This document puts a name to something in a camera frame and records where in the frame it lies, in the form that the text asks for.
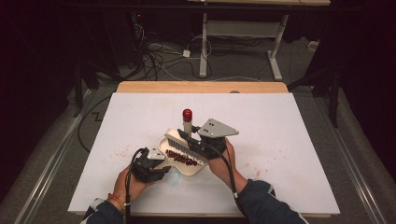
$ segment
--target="sleeve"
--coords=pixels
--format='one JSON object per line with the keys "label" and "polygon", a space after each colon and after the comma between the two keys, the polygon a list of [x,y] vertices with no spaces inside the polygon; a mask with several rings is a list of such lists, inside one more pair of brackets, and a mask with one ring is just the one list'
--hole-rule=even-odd
{"label": "sleeve", "polygon": [[123,214],[102,199],[92,202],[80,224],[122,224]]}
{"label": "sleeve", "polygon": [[299,213],[271,194],[273,188],[264,181],[248,180],[239,194],[239,202],[250,224],[258,223],[308,223]]}

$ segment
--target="person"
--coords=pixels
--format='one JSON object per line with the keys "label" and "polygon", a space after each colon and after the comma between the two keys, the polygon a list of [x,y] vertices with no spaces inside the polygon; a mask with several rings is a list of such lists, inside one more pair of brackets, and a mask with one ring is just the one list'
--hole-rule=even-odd
{"label": "person", "polygon": [[[272,186],[261,180],[244,178],[236,169],[235,153],[233,145],[226,138],[227,150],[223,156],[231,162],[233,167],[233,178],[238,200],[245,216],[250,224],[262,223],[287,223],[305,224],[307,221],[290,207],[279,201],[274,195]],[[207,162],[210,171],[231,188],[231,179],[228,168],[221,158],[216,158]],[[113,194],[104,201],[96,199],[90,205],[81,224],[121,224],[123,222],[123,204],[126,195],[125,176],[129,167],[120,172]],[[131,203],[135,201],[142,192],[153,183],[143,183],[131,176],[130,194]]]}

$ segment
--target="hand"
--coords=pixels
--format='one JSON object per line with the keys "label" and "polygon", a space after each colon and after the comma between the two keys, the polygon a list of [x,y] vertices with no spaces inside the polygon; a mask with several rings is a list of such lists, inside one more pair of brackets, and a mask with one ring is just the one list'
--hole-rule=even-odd
{"label": "hand", "polygon": [[[116,180],[116,184],[114,186],[114,191],[113,194],[119,197],[121,203],[125,203],[125,196],[126,196],[126,190],[125,190],[125,177],[127,176],[129,171],[129,166],[126,167],[120,174],[119,177]],[[143,183],[136,179],[133,174],[131,174],[131,182],[130,182],[130,187],[129,187],[129,195],[130,195],[130,202],[134,202],[142,193],[143,191],[148,188],[149,186],[153,185],[154,182],[152,183]],[[110,203],[112,203],[114,206],[117,207],[120,211],[121,206],[120,204],[114,200],[110,199],[108,200]]]}
{"label": "hand", "polygon": [[[233,179],[235,181],[236,192],[239,193],[248,183],[248,181],[236,170],[235,166],[235,151],[233,150],[233,145],[225,138],[227,149],[224,150],[223,156],[228,161],[231,162],[233,167]],[[222,158],[216,158],[207,162],[210,171],[221,179],[229,188],[231,188],[230,173],[228,171],[227,165],[224,163]]]}

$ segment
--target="red beans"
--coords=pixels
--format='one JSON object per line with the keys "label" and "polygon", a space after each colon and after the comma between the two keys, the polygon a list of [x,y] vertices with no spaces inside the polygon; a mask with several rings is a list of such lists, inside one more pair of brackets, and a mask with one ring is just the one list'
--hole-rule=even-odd
{"label": "red beans", "polygon": [[197,161],[195,161],[195,160],[193,160],[193,159],[190,159],[190,158],[187,157],[187,156],[181,155],[181,154],[179,154],[179,153],[177,153],[177,152],[174,152],[174,151],[172,151],[172,150],[166,149],[165,152],[166,152],[166,155],[167,155],[169,158],[173,158],[174,161],[178,161],[178,162],[185,163],[185,164],[188,165],[188,166],[191,166],[191,165],[197,166],[197,165],[198,165],[198,162],[197,162]]}

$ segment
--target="cable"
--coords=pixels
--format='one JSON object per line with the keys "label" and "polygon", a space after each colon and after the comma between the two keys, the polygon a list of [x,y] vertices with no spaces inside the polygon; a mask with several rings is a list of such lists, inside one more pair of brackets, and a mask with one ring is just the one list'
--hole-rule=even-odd
{"label": "cable", "polygon": [[139,46],[137,46],[138,48],[140,48],[140,46],[143,44],[143,40],[144,40],[144,38],[145,38],[145,30],[144,30],[143,27],[142,27],[141,25],[139,25],[139,24],[136,24],[136,26],[140,28],[139,31],[138,31],[138,33],[137,33],[137,37],[136,37],[136,38],[139,39],[140,34],[142,34],[140,44],[139,44]]}
{"label": "cable", "polygon": [[82,142],[82,139],[81,139],[81,135],[80,135],[80,130],[81,130],[82,123],[84,122],[85,118],[87,118],[88,115],[90,115],[91,112],[92,112],[97,106],[99,106],[99,104],[101,104],[102,102],[104,102],[106,99],[110,99],[110,98],[111,98],[111,95],[110,95],[110,96],[107,96],[105,99],[102,99],[101,101],[99,101],[98,103],[96,103],[96,104],[87,112],[87,114],[84,115],[84,117],[82,118],[81,123],[78,125],[78,130],[77,130],[78,141],[79,141],[79,143],[81,144],[81,146],[84,148],[84,150],[86,150],[88,153],[90,153],[91,151],[84,145],[84,143]]}
{"label": "cable", "polygon": [[134,155],[132,156],[131,163],[129,165],[129,170],[127,175],[125,176],[125,220],[126,223],[131,223],[130,218],[131,218],[131,195],[129,194],[129,188],[131,187],[131,176],[132,176],[132,168],[134,167],[134,160],[137,156],[137,154],[143,152],[143,148],[139,148]]}
{"label": "cable", "polygon": [[158,50],[160,50],[160,49],[162,49],[162,48],[166,48],[166,49],[171,49],[172,52],[175,53],[175,54],[181,55],[181,53],[177,52],[175,49],[172,49],[172,48],[170,48],[170,47],[167,47],[167,46],[165,46],[165,45],[163,45],[163,44],[161,44],[161,45],[159,45],[159,44],[148,44],[148,46],[150,46],[150,45],[161,46],[159,49],[156,49],[156,50],[154,50],[154,51],[158,51]]}
{"label": "cable", "polygon": [[189,65],[190,65],[190,68],[191,68],[191,74],[192,74],[193,77],[195,77],[193,65],[192,65],[192,63],[189,63],[189,62],[178,62],[178,63],[174,63],[174,64],[172,64],[172,65],[169,65],[169,66],[165,67],[165,68],[163,67],[163,69],[168,69],[168,68],[170,68],[170,67],[172,67],[172,66],[175,66],[175,65],[177,65],[177,64],[179,64],[179,63],[187,63],[187,64],[189,64]]}
{"label": "cable", "polygon": [[[232,53],[234,49],[244,49],[247,47],[257,47],[260,45],[260,43],[265,39],[265,38],[254,38],[254,39],[245,39],[245,38],[236,38],[236,39],[231,39],[228,36],[225,36],[224,38],[218,37],[218,36],[213,36],[213,35],[209,35],[207,38],[209,39],[212,38],[210,40],[211,42],[211,48],[212,48],[212,55],[214,56],[227,56],[228,54]],[[216,42],[216,40],[219,41],[223,41],[228,43],[229,46],[227,45],[216,45],[214,42]],[[214,53],[214,49],[215,48],[229,48],[228,51],[226,53],[223,54],[217,54]]]}
{"label": "cable", "polygon": [[161,67],[161,69],[163,69],[163,71],[165,71],[170,77],[172,77],[172,78],[174,78],[175,80],[178,80],[178,81],[187,81],[187,80],[184,80],[184,79],[181,79],[181,78],[178,78],[178,77],[174,77],[172,74],[170,74],[169,72],[168,72],[168,70],[166,70],[164,67],[162,67],[161,65],[159,65],[160,67]]}
{"label": "cable", "polygon": [[137,75],[140,71],[143,69],[143,63],[141,62],[140,64],[137,65],[136,69],[132,72],[130,72],[128,75],[126,75],[124,78],[128,81],[130,81],[128,78],[133,77]]}
{"label": "cable", "polygon": [[[154,53],[154,56],[159,56],[159,57],[161,58],[160,60],[158,60],[156,57],[152,56],[152,55],[149,53],[149,51],[145,54],[145,56],[148,57],[148,58],[144,58],[143,60],[146,60],[146,61],[152,63],[152,66],[146,66],[146,65],[144,66],[145,68],[146,68],[146,67],[149,68],[148,71],[146,71],[146,69],[145,69],[145,74],[146,74],[146,75],[145,75],[145,79],[146,79],[146,80],[151,80],[152,77],[155,77],[154,80],[156,81],[156,80],[158,80],[158,72],[159,72],[159,71],[157,71],[157,65],[163,63],[163,62],[162,62],[163,57],[162,57],[161,55],[159,55],[159,54],[155,54],[155,53]],[[149,76],[149,72],[150,72],[151,70],[153,70],[153,69],[154,69],[154,75]]]}
{"label": "cable", "polygon": [[[215,151],[221,157],[221,159],[224,161],[225,165],[227,166],[228,173],[229,173],[229,176],[230,176],[231,190],[233,192],[233,198],[235,200],[236,206],[238,207],[239,211],[241,211],[241,213],[246,217],[245,211],[244,211],[241,203],[239,202],[238,194],[237,194],[237,191],[236,191],[235,179],[233,178],[233,167],[232,167],[231,161],[227,161],[227,159],[225,159],[225,157],[219,151],[217,151],[214,147],[212,147],[211,145],[205,144],[204,147],[209,147],[210,149]],[[225,148],[225,150],[227,150],[228,158],[231,159],[230,158],[230,153],[228,151],[228,148]]]}
{"label": "cable", "polygon": [[306,4],[304,2],[302,2],[301,0],[298,1],[306,7]]}
{"label": "cable", "polygon": [[263,68],[261,68],[259,71],[257,71],[257,76],[259,77],[259,80],[260,80],[260,71],[264,70],[269,64],[271,64],[271,61],[272,61],[273,59],[270,59],[270,61],[269,61]]}
{"label": "cable", "polygon": [[203,39],[203,40],[205,40],[208,44],[209,44],[209,53],[207,53],[207,55],[206,55],[206,57],[207,56],[209,56],[210,55],[210,53],[212,52],[212,45],[210,44],[210,42],[209,42],[209,40],[208,39],[206,39],[206,38],[203,38],[202,36],[200,36],[200,35],[198,35],[198,36],[196,36],[195,38],[193,38],[192,40],[191,40],[191,42],[190,42],[190,44],[192,44],[192,42],[194,41],[194,40],[196,40],[196,39]]}
{"label": "cable", "polygon": [[219,78],[219,79],[213,79],[213,80],[210,80],[210,81],[222,81],[222,80],[234,79],[234,78],[244,78],[244,79],[249,79],[249,80],[262,82],[261,80],[253,78],[253,77],[224,77],[224,78]]}
{"label": "cable", "polygon": [[182,60],[182,59],[186,59],[186,58],[185,57],[178,57],[176,59],[173,59],[173,60],[168,61],[168,62],[163,62],[163,63],[172,63],[172,62],[175,62],[175,61],[178,61],[178,60]]}
{"label": "cable", "polygon": [[209,73],[209,75],[206,76],[206,77],[196,77],[196,76],[194,76],[194,77],[199,78],[199,79],[210,78],[210,77],[213,75],[213,71],[212,71],[212,66],[210,65],[209,61],[208,61],[207,58],[206,58],[209,54],[205,57],[205,55],[201,52],[201,55],[202,55],[202,58],[206,61],[206,64],[207,64],[207,66],[209,67],[210,73]]}

